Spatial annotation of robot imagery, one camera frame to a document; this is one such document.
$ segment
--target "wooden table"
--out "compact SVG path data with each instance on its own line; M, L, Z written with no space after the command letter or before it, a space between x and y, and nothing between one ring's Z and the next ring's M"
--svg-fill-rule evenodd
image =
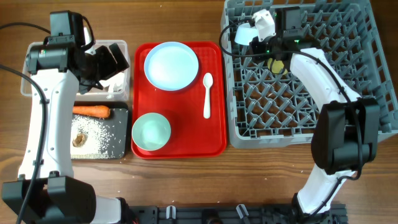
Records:
M130 58L145 42L212 40L220 34L223 1L123 1L118 3L61 0L58 4L0 0L0 24L31 22L49 28L49 13L69 9L85 15L97 39L122 39ZM378 29L398 89L398 2L373 1ZM22 70L28 45L45 33L30 27L0 31L0 63ZM17 177L27 144L30 98L20 93L21 79L0 71L0 182ZM362 178L347 182L335 202L347 204L350 223L398 222L398 139L379 145L374 162ZM127 150L120 161L74 161L75 178L98 195L124 197L130 205L289 203L305 184L313 167L310 146L239 150L231 146L216 158L145 161ZM14 223L16 215L1 201L0 222Z

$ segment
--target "white spoon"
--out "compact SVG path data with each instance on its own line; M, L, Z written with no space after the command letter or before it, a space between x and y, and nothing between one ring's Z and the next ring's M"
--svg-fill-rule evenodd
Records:
M210 118L210 87L213 85L213 77L210 73L206 73L203 78L203 85L206 88L205 95L205 106L203 108L203 117L208 119Z

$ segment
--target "cup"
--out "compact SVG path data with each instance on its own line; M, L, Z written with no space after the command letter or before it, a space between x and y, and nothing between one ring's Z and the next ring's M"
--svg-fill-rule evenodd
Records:
M166 145L170 139L169 121L158 113L147 113L137 119L132 126L132 140L146 151L155 151Z

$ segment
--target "red placemat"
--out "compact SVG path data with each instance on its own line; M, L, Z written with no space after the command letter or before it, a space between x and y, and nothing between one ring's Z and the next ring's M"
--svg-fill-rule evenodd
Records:
M213 42L183 42L199 60L194 81L179 91L163 91L149 83L144 72L145 58L156 45L141 45L134 59L134 98L132 122L146 113L159 113L170 122L172 133L168 143L157 151L145 151L131 141L135 155L143 159L175 159L211 157L226 148L226 120L221 50ZM210 89L210 119L203 117L205 73L213 75Z

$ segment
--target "carrot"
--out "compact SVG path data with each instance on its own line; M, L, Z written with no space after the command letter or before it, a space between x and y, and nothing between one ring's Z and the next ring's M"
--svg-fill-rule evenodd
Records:
M107 106L74 106L73 113L97 118L108 118L111 110Z

